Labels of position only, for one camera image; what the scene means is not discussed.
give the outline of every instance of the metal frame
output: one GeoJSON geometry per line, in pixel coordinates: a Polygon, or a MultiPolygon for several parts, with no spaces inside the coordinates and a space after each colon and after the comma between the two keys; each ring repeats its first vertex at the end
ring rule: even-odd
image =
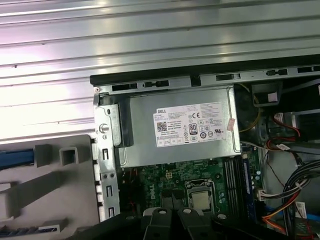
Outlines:
{"type": "Polygon", "coordinates": [[[92,75],[320,54],[319,0],[0,2],[1,143],[90,133],[92,75]]]}
{"type": "MultiPolygon", "coordinates": [[[[200,74],[201,86],[197,88],[216,87],[237,83],[257,83],[266,80],[280,80],[283,78],[298,78],[306,76],[317,76],[320,72],[298,72],[298,67],[282,67],[273,69],[261,69],[253,71],[238,71],[224,74],[200,74]],[[286,70],[285,75],[268,75],[270,70],[286,70]],[[230,80],[219,80],[222,75],[235,76],[230,80]]],[[[161,90],[178,90],[191,87],[190,76],[170,77],[151,80],[136,80],[127,83],[114,83],[106,84],[94,88],[94,121],[95,131],[97,134],[97,151],[98,151],[98,164],[100,167],[101,175],[101,191],[103,198],[103,208],[106,219],[113,217],[120,213],[118,183],[116,173],[116,161],[114,155],[114,146],[121,143],[121,130],[120,130],[120,116],[117,104],[101,105],[100,99],[102,96],[110,95],[123,95],[123,94],[143,94],[147,91],[161,91],[161,90]],[[146,87],[145,82],[168,81],[168,86],[151,86],[146,87]],[[137,88],[127,90],[113,90],[113,86],[122,84],[136,84],[137,88]]]]}

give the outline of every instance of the power connector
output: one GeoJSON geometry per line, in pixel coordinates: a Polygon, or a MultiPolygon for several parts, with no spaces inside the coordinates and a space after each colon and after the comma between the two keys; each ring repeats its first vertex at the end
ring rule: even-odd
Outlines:
{"type": "Polygon", "coordinates": [[[264,193],[264,192],[265,192],[265,190],[263,190],[263,189],[256,190],[256,197],[259,202],[263,202],[263,201],[267,200],[265,197],[262,196],[262,193],[264,193]]]}

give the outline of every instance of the warning label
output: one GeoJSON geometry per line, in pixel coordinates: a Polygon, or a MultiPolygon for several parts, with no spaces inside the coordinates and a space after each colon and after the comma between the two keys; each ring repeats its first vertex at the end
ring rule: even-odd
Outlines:
{"type": "Polygon", "coordinates": [[[220,102],[159,108],[153,121],[158,148],[226,139],[220,102]]]}

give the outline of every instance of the black wire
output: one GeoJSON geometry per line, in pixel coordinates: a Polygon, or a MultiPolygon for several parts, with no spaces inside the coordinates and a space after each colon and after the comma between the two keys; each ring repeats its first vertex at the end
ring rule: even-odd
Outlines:
{"type": "Polygon", "coordinates": [[[302,165],[305,164],[305,163],[302,161],[302,158],[301,158],[296,152],[293,151],[293,152],[291,152],[291,153],[292,153],[292,155],[293,155],[293,157],[294,157],[297,165],[302,166],[302,165]]]}
{"type": "MultiPolygon", "coordinates": [[[[303,181],[304,179],[309,179],[308,184],[311,179],[317,178],[320,176],[319,170],[314,170],[320,167],[320,160],[315,160],[312,162],[304,163],[301,167],[295,170],[292,175],[289,177],[283,192],[289,190],[297,182],[303,181]]],[[[289,197],[282,199],[282,205],[286,204],[289,201],[289,197]]],[[[283,220],[286,234],[290,238],[295,237],[295,210],[296,207],[291,205],[283,210],[283,220]]]]}
{"type": "MultiPolygon", "coordinates": [[[[310,181],[306,181],[305,183],[301,184],[300,187],[304,188],[306,187],[308,184],[310,183],[310,181]]],[[[292,189],[283,193],[278,194],[277,196],[263,196],[264,199],[282,199],[282,198],[287,198],[287,197],[291,197],[292,195],[294,195],[295,193],[299,192],[300,189],[292,189]]]]}

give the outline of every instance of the cable bundle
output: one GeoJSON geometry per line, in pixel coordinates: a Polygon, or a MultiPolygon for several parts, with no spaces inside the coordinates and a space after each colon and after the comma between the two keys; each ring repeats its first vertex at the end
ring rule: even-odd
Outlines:
{"type": "Polygon", "coordinates": [[[291,238],[295,238],[296,206],[293,203],[297,199],[300,191],[310,183],[311,179],[320,176],[320,170],[316,170],[317,168],[320,168],[320,160],[303,163],[296,153],[293,155],[297,163],[300,164],[300,167],[292,173],[284,185],[283,192],[278,194],[261,193],[261,196],[266,199],[282,199],[282,204],[268,215],[263,216],[262,220],[281,230],[291,238]],[[284,228],[271,221],[271,218],[281,211],[283,211],[284,228]]]}
{"type": "MultiPolygon", "coordinates": [[[[299,167],[293,172],[293,174],[286,182],[283,192],[294,188],[297,183],[301,183],[302,181],[306,180],[306,184],[304,186],[300,185],[301,189],[302,187],[304,188],[310,183],[311,179],[320,176],[320,170],[317,170],[317,168],[320,168],[320,160],[311,161],[299,167]]],[[[289,201],[288,197],[283,198],[282,204],[285,204],[287,201],[289,201]]],[[[285,208],[283,211],[285,232],[290,237],[295,236],[295,209],[296,208],[293,205],[290,208],[285,208]]]]}

